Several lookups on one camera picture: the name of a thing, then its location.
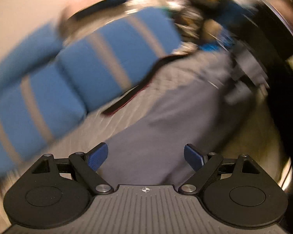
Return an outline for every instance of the blue cushion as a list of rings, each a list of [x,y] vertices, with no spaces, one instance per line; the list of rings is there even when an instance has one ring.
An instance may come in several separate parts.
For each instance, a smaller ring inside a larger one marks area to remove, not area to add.
[[[0,62],[0,92],[27,72],[46,64],[62,48],[62,39],[51,24],[34,31]]]
[[[180,43],[164,12],[148,7],[68,46],[57,60],[90,112],[136,86]]]
[[[55,63],[0,96],[0,175],[76,127],[85,107]]]

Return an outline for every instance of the gray blanket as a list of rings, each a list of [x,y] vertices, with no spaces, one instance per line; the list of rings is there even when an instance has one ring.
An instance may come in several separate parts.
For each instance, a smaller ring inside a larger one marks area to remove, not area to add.
[[[199,66],[196,55],[178,62]],[[247,64],[250,71],[258,66]],[[235,80],[232,75],[231,58],[223,53],[190,84],[167,91],[145,117],[106,141],[109,155],[100,168],[101,176],[113,187],[177,187],[186,181],[193,170],[184,160],[184,146],[191,143],[205,153],[219,150],[253,107],[253,92],[236,73]]]

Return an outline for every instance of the blue fabric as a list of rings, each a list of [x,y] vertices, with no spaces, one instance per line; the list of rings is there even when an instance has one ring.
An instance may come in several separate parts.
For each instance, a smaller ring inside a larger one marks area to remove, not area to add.
[[[227,29],[222,29],[219,35],[219,41],[221,41],[226,48],[231,48],[235,44],[235,40],[231,37],[231,33]]]
[[[172,19],[160,8],[148,7],[138,11],[135,16],[143,21],[162,44],[167,54],[178,48],[181,37],[178,34]]]
[[[125,18],[111,22],[98,31],[109,43],[132,85],[138,84],[158,59],[154,51]]]
[[[245,19],[245,16],[251,17],[254,13],[254,9],[243,8],[237,3],[228,0],[221,3],[219,13],[217,13],[217,17],[214,20],[224,28],[230,28],[239,26]]]
[[[153,32],[167,54],[181,43],[173,24],[161,9],[149,7],[134,15]],[[98,32],[126,71],[132,87],[148,74],[158,60],[142,35],[125,18],[103,26]],[[124,93],[86,39],[62,50],[57,60],[89,112]]]
[[[24,160],[47,146],[25,105],[20,82],[0,97],[0,121],[16,152]],[[51,63],[30,75],[38,109],[55,139],[73,129],[85,117],[85,107]],[[0,175],[15,167],[0,143]]]
[[[0,62],[0,92],[27,72],[45,65],[62,47],[62,39],[51,24],[34,31]]]
[[[196,172],[204,165],[203,156],[198,154],[188,145],[185,145],[184,147],[184,159]]]
[[[57,59],[89,112],[122,94],[110,71],[86,40],[68,46]]]
[[[205,52],[214,52],[218,51],[220,49],[220,46],[217,42],[207,43],[202,46],[199,46],[199,48]]]
[[[108,145],[105,143],[101,143],[101,144],[102,145],[88,157],[87,164],[95,172],[100,168],[103,162],[107,159],[108,153],[109,153]]]

